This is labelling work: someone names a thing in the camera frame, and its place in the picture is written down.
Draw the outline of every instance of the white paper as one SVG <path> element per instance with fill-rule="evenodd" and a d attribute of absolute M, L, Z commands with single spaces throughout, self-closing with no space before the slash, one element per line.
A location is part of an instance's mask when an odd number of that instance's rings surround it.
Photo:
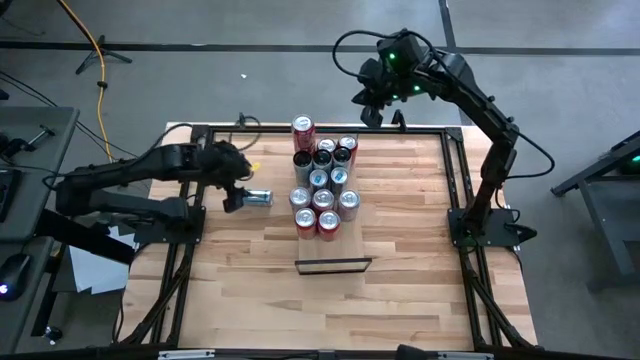
<path fill-rule="evenodd" d="M 117 227 L 109 228 L 109 236 L 135 248 L 134 234 L 120 236 Z M 71 264 L 78 292 L 91 288 L 91 294 L 122 289 L 127 285 L 129 267 L 109 259 L 70 247 Z"/>

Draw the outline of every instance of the workstation desk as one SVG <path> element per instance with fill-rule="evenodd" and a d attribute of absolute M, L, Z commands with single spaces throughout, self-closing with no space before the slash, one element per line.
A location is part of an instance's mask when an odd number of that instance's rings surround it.
<path fill-rule="evenodd" d="M 221 129 L 232 124 L 207 125 L 221 140 L 228 138 Z M 195 247 L 186 298 L 176 304 L 174 296 L 169 304 L 161 340 L 176 307 L 184 307 L 178 317 L 181 348 L 395 350 L 408 344 L 472 350 L 460 258 L 451 244 L 446 212 L 454 202 L 464 207 L 469 182 L 477 190 L 489 139 L 476 127 L 409 127 L 403 134 L 383 128 L 374 134 L 355 125 L 318 126 L 319 132 L 359 133 L 348 188 L 361 196 L 354 241 L 360 244 L 358 255 L 372 258 L 368 269 L 298 274 L 294 262 L 303 240 L 298 240 L 288 201 L 295 187 L 293 142 L 289 126 L 266 124 L 269 131 L 244 151 L 252 164 L 260 164 L 244 186 L 272 190 L 275 203 L 225 214 L 224 192 L 206 189 L 205 229 Z M 190 135 L 191 129 L 180 128 L 164 143 L 189 142 Z M 234 133 L 233 142 L 241 146 L 252 137 Z M 154 181 L 150 197 L 178 196 L 179 190 L 177 183 Z M 121 339 L 158 298 L 167 248 L 151 244 L 133 263 Z M 484 251 L 497 304 L 522 336 L 536 343 L 516 257 L 502 248 Z M 488 339 L 487 313 L 476 299 Z"/>

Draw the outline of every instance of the silver soda can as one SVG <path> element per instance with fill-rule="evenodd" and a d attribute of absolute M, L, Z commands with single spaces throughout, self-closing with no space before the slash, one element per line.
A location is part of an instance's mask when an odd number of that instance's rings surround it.
<path fill-rule="evenodd" d="M 316 236 L 316 214 L 311 209 L 300 209 L 296 212 L 296 229 L 302 239 L 313 239 Z"/>
<path fill-rule="evenodd" d="M 313 170 L 313 156 L 308 151 L 298 151 L 293 155 L 293 168 L 298 186 L 309 188 L 309 175 Z"/>
<path fill-rule="evenodd" d="M 329 175 L 324 170 L 313 170 L 309 175 L 309 183 L 311 184 L 311 193 L 315 194 L 320 189 L 326 189 L 329 186 Z"/>
<path fill-rule="evenodd" d="M 318 150 L 327 150 L 328 152 L 333 152 L 336 149 L 336 142 L 331 139 L 322 139 L 318 141 Z"/>
<path fill-rule="evenodd" d="M 323 211 L 333 209 L 333 194 L 327 189 L 318 190 L 313 194 L 313 210 L 317 215 L 320 215 Z"/>
<path fill-rule="evenodd" d="M 351 150 L 344 146 L 338 146 L 333 151 L 333 168 L 343 167 L 345 169 L 351 168 Z"/>
<path fill-rule="evenodd" d="M 343 167 L 335 168 L 331 171 L 331 192 L 336 197 L 340 196 L 347 186 L 349 172 Z"/>
<path fill-rule="evenodd" d="M 338 198 L 338 215 L 343 221 L 353 221 L 358 215 L 360 195 L 353 190 L 344 191 Z"/>
<path fill-rule="evenodd" d="M 325 211 L 318 216 L 318 235 L 324 241 L 333 241 L 336 239 L 340 229 L 340 216 L 335 211 Z"/>
<path fill-rule="evenodd" d="M 247 206 L 272 206 L 273 192 L 271 190 L 247 190 L 249 195 L 242 198 Z"/>
<path fill-rule="evenodd" d="M 356 153 L 358 152 L 358 139 L 350 135 L 343 136 L 338 141 L 338 145 L 351 150 L 351 167 L 353 168 L 356 163 Z"/>
<path fill-rule="evenodd" d="M 327 150 L 318 150 L 313 154 L 313 170 L 324 170 L 330 173 L 332 164 L 333 156 Z"/>
<path fill-rule="evenodd" d="M 311 205 L 311 194 L 309 194 L 309 190 L 303 187 L 291 190 L 289 203 L 291 204 L 294 214 L 302 208 L 308 208 Z"/>

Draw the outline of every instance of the black table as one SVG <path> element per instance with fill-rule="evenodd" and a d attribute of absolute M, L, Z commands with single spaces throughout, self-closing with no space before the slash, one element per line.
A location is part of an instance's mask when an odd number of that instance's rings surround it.
<path fill-rule="evenodd" d="M 42 141 L 35 152 L 22 152 L 13 158 L 16 165 L 43 167 L 51 171 L 60 168 L 77 118 L 78 111 L 73 108 L 0 107 L 0 129 L 10 138 L 31 139 L 40 132 L 40 124 L 56 132 L 56 136 Z M 33 258 L 24 294 L 13 302 L 0 302 L 0 319 L 3 319 L 0 322 L 0 354 L 15 351 L 54 242 L 49 237 L 33 238 L 38 218 L 49 196 L 49 189 L 41 183 L 48 173 L 32 169 L 21 171 L 23 179 L 10 213 L 0 223 L 0 263 L 19 253 L 23 246 L 24 252 Z"/>

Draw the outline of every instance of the computer mouse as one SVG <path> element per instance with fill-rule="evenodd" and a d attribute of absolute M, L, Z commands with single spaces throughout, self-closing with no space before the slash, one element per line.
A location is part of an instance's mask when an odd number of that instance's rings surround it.
<path fill-rule="evenodd" d="M 0 266 L 0 301 L 13 301 L 22 295 L 27 287 L 27 273 L 31 256 L 11 255 Z"/>

